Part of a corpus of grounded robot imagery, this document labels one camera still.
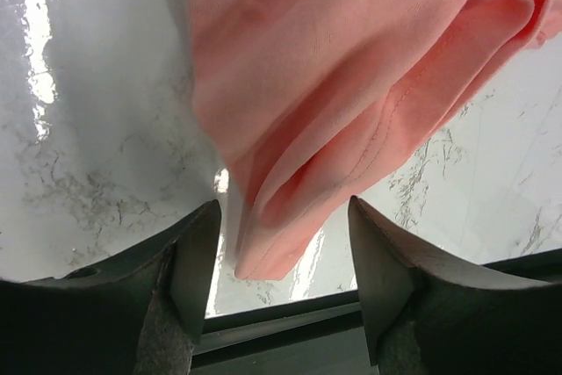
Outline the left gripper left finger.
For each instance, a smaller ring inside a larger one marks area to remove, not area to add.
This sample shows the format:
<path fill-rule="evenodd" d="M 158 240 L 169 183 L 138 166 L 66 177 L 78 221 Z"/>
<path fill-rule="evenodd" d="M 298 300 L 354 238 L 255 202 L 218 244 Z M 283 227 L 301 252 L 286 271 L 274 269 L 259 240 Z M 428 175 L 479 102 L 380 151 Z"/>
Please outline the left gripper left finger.
<path fill-rule="evenodd" d="M 4 374 L 186 374 L 220 238 L 211 200 L 63 278 L 1 284 Z"/>

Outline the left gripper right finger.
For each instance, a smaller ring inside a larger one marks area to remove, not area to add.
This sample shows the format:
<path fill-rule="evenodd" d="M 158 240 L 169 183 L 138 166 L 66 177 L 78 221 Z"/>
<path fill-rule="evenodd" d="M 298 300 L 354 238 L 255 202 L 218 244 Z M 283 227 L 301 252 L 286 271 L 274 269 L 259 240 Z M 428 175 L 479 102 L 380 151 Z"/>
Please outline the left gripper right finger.
<path fill-rule="evenodd" d="M 360 198 L 349 201 L 348 218 L 365 338 L 380 373 L 560 373 L 559 250 L 481 265 Z"/>

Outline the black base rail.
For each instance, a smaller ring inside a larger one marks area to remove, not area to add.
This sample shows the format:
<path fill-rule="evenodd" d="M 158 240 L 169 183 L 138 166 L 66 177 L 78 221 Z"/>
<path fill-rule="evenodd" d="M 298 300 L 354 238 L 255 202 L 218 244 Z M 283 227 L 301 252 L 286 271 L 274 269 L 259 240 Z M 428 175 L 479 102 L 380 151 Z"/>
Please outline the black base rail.
<path fill-rule="evenodd" d="M 205 321 L 193 374 L 375 374 L 357 292 Z"/>

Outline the pink t shirt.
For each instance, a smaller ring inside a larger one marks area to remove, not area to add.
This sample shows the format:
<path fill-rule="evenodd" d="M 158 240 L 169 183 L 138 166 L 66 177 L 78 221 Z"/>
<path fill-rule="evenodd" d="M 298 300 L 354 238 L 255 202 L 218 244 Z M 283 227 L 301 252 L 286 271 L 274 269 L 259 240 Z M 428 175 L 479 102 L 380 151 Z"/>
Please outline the pink t shirt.
<path fill-rule="evenodd" d="M 192 107 L 244 199 L 249 280 L 284 278 L 336 208 L 561 30 L 561 0 L 186 4 Z"/>

